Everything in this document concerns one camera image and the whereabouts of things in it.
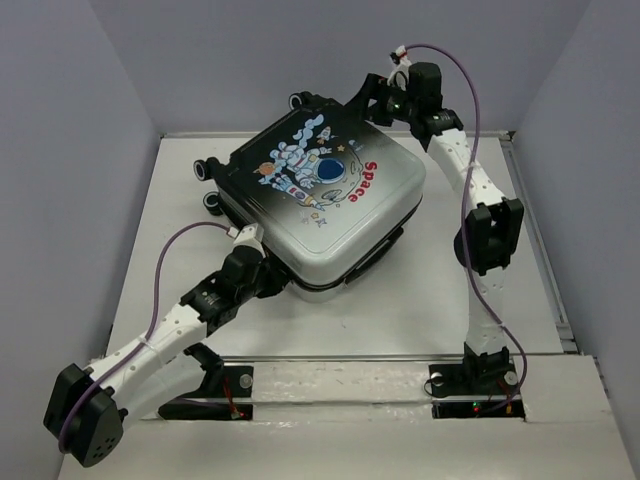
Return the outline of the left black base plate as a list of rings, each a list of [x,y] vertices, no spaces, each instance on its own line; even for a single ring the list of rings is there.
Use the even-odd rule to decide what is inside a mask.
[[[196,390],[160,406],[157,414],[176,421],[251,421],[253,384],[253,366],[226,365],[207,373]]]

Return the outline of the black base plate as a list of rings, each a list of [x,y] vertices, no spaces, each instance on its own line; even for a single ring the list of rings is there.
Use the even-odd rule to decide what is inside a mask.
[[[486,379],[473,383],[461,363],[436,363],[429,366],[423,391],[432,401],[431,412],[436,420],[524,420],[524,404],[514,394],[517,384],[513,364],[503,373],[490,373]]]
[[[251,421],[253,384],[253,366],[226,365],[207,373],[196,390],[160,406],[157,414],[176,421]]]

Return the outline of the black suitcase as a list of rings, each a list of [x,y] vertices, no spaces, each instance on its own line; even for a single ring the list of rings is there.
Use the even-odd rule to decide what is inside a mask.
[[[234,150],[198,159],[205,205],[238,227],[256,223],[293,290],[323,302],[392,248],[423,196],[423,161],[333,99],[309,92]]]

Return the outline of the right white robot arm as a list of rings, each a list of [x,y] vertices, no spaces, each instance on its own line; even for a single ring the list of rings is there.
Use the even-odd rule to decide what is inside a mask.
[[[445,108],[441,85],[436,64],[407,63],[387,77],[368,74],[347,107],[378,126],[406,123],[461,201],[454,252],[467,277],[468,330],[461,361],[430,366],[426,392],[436,398],[486,395],[492,388],[513,392],[518,376],[500,311],[525,209],[480,165],[477,142],[468,139],[458,115]]]

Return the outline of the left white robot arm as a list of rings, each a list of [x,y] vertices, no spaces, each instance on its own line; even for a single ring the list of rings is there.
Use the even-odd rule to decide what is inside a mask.
[[[204,277],[145,333],[85,367],[71,363],[57,375],[43,424],[58,449],[83,467],[101,462],[119,443],[140,388],[175,360],[195,360],[186,381],[209,395],[221,383],[216,355],[203,342],[254,298],[279,294],[289,276],[270,255],[237,246],[220,270]]]

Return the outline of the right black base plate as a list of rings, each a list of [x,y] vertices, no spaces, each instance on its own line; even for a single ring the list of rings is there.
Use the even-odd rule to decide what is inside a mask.
[[[423,391],[432,401],[431,412],[436,420],[524,420],[524,404],[514,394],[517,384],[513,364],[503,373],[490,373],[486,379],[473,383],[461,363],[436,363],[429,366]]]

